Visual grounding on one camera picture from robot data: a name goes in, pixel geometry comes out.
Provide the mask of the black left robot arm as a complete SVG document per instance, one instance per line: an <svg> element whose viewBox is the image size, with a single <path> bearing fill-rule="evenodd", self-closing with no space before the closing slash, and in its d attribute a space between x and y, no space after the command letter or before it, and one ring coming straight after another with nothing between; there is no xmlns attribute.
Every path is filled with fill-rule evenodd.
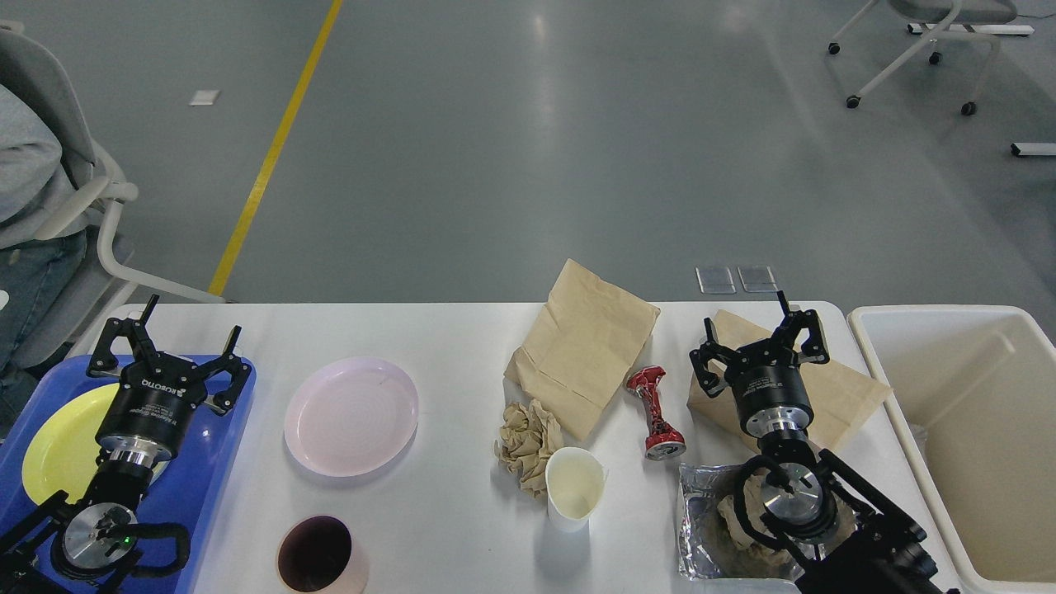
<svg viewBox="0 0 1056 594"><path fill-rule="evenodd" d="M140 316L106 320L86 368L90 377L116 380L95 435L101 448L95 474L78 500L58 489L3 535L4 593L64 593L36 567L45 544L55 572L99 593L116 593L127 578L165 578L188 563L189 530L143 522L139 505L155 466L180 454L196 411L230 413L252 365L235 352L239 326L210 361L161 351L147 330L157 303L153 295Z"/></svg>

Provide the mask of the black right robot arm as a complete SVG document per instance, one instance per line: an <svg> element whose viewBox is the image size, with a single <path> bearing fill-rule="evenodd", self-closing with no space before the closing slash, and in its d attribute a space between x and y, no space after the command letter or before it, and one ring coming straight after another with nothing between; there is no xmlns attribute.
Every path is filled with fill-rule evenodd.
<svg viewBox="0 0 1056 594"><path fill-rule="evenodd" d="M802 568L803 593L936 593L926 531L828 449L815 449L816 417L802 365L830 361L814 309L778 297L782 320L760 341L730 347L706 318L689 357L709 398L732 392L737 424L758 454L734 479L732 507L754 544Z"/></svg>

